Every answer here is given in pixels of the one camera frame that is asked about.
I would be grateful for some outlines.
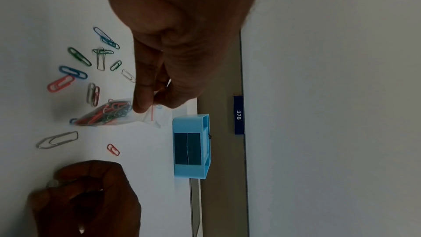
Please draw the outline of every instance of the red paper clip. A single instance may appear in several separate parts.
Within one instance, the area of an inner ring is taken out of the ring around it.
[[[47,90],[51,93],[55,93],[60,91],[61,89],[66,88],[67,86],[69,86],[73,81],[75,80],[75,78],[71,75],[66,75],[63,78],[58,79],[57,81],[54,81],[52,83],[50,83],[47,86]]]
[[[108,151],[110,151],[115,156],[120,155],[120,151],[112,144],[107,145],[107,149],[108,149]]]
[[[99,86],[95,86],[95,88],[93,89],[92,106],[97,107],[99,100],[100,100],[100,87]]]

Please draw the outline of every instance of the gray wall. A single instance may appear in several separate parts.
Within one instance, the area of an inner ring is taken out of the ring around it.
[[[421,0],[257,0],[250,236],[421,235]]]

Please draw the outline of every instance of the light blue plastic container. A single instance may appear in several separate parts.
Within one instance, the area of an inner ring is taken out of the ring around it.
[[[209,114],[175,118],[172,131],[175,176],[205,179],[211,165]]]

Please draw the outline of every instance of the table surface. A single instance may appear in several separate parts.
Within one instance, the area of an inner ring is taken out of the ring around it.
[[[107,0],[0,0],[1,139],[0,235],[33,235],[26,208],[27,195],[43,188],[55,170],[91,159],[122,164],[142,204],[141,236],[191,236],[189,179],[174,177],[172,125],[162,129],[141,122],[122,126],[77,127],[69,119],[93,110],[86,103],[89,82],[101,88],[100,105],[107,99],[132,97],[134,83],[121,75],[135,74],[133,40],[129,29]],[[96,69],[91,50],[101,43],[93,27],[100,27],[120,46],[107,55],[106,71]],[[74,47],[92,67],[68,52]],[[123,65],[111,72],[117,60]],[[63,76],[60,65],[88,74],[57,92],[47,84]],[[173,116],[196,114],[195,100],[173,111]],[[45,137],[77,130],[77,141],[50,150],[35,148]],[[114,144],[116,157],[107,151]]]

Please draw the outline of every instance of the hand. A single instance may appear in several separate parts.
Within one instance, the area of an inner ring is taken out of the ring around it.
[[[29,196],[39,237],[138,237],[141,207],[121,165],[86,161],[59,170],[66,183]]]
[[[254,0],[109,1],[133,33],[133,110],[143,113],[152,104],[176,108],[203,92]]]

